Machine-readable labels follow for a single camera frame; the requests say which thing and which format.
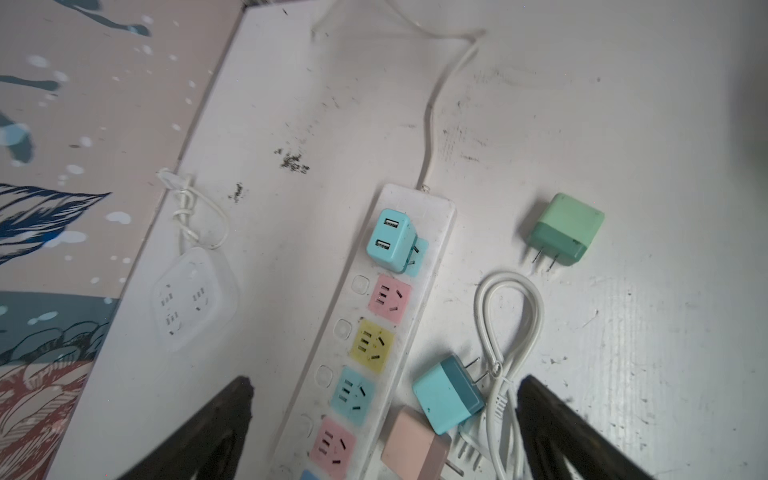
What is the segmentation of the white colourful power strip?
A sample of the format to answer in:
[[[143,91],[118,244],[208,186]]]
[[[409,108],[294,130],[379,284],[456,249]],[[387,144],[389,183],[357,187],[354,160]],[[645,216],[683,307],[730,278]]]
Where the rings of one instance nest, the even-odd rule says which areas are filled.
[[[416,262],[397,274],[366,247],[390,209],[417,234]],[[397,391],[457,208],[395,184],[381,189],[276,442],[269,479],[362,479]]]

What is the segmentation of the green plug adapter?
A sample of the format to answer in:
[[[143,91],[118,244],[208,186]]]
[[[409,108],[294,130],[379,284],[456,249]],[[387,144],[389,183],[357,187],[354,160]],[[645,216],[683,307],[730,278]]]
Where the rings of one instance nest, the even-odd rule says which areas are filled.
[[[580,262],[605,221],[605,213],[565,193],[557,193],[526,239],[527,246],[541,258],[550,258],[565,267]]]

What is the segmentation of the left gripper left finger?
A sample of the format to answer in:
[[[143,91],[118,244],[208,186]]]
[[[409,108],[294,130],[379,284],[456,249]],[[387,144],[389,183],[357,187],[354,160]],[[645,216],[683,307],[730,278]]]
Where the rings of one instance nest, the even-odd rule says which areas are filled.
[[[232,479],[249,424],[254,388],[238,376],[124,479]]]

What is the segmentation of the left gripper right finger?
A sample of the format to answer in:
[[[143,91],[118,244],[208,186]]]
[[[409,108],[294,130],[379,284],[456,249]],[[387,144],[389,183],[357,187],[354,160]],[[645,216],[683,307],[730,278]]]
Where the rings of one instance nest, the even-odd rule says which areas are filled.
[[[525,377],[517,392],[516,416],[534,479],[652,477],[593,429],[536,377]]]

